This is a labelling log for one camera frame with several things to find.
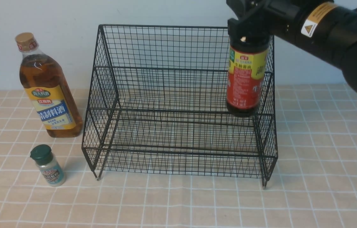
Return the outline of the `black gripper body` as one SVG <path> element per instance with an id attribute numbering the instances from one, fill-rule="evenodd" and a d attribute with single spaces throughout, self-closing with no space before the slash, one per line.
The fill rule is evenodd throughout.
<path id="1" fill-rule="evenodd" d="M 228 19 L 231 45 L 257 48 L 269 45 L 267 14 L 271 0 L 227 0 L 226 4 L 237 18 Z"/>

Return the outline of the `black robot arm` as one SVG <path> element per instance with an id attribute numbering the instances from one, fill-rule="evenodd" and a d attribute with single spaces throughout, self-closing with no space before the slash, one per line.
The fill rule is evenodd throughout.
<path id="1" fill-rule="evenodd" d="M 357 92 L 357 8 L 333 0 L 227 0 L 234 38 L 276 36 L 340 69 Z"/>

